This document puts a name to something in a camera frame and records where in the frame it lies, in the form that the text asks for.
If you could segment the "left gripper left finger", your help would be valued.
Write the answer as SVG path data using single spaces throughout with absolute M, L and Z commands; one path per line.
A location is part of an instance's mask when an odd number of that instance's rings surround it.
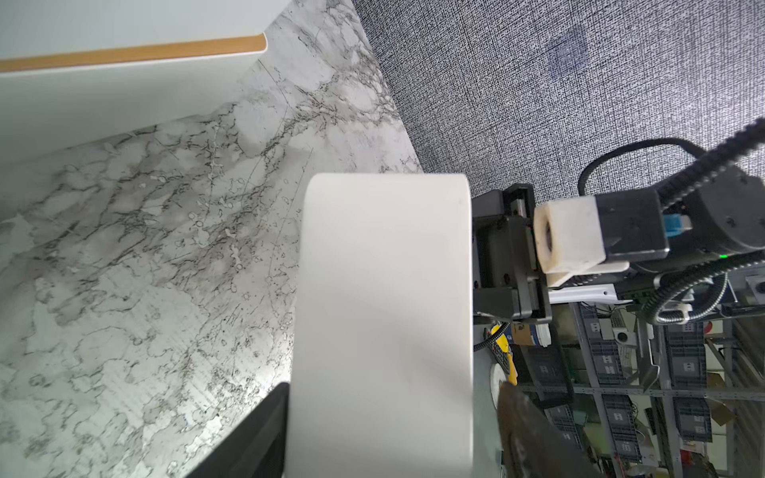
M 188 477 L 282 477 L 290 384 L 278 384 Z

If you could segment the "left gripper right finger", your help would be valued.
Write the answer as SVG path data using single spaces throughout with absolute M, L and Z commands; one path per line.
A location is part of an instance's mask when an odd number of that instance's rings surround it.
M 509 382 L 499 389 L 498 429 L 508 477 L 602 477 L 532 400 Z

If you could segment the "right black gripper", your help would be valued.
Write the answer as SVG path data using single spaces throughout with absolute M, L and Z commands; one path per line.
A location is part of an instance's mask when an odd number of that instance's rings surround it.
M 514 184 L 471 201 L 474 323 L 546 324 L 552 307 L 537 258 L 534 189 Z

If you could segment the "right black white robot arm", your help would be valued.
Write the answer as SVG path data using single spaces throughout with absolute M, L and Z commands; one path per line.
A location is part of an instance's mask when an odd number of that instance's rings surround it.
M 536 204 L 516 184 L 472 201 L 473 312 L 546 323 L 552 294 L 607 279 L 655 326 L 721 302 L 730 273 L 764 261 L 764 185 L 733 167 L 671 206 L 653 188 Z

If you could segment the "yellow lid tissue box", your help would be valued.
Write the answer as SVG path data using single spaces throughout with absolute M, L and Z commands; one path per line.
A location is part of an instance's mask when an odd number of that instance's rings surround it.
M 288 0 L 2 0 L 1 58 L 256 36 Z

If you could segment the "bamboo lid tissue box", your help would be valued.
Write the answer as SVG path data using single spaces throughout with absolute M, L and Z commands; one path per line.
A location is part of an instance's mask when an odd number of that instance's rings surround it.
M 287 476 L 470 475 L 472 288 L 465 176 L 311 179 Z
M 207 115 L 267 49 L 259 34 L 4 60 L 1 162 Z

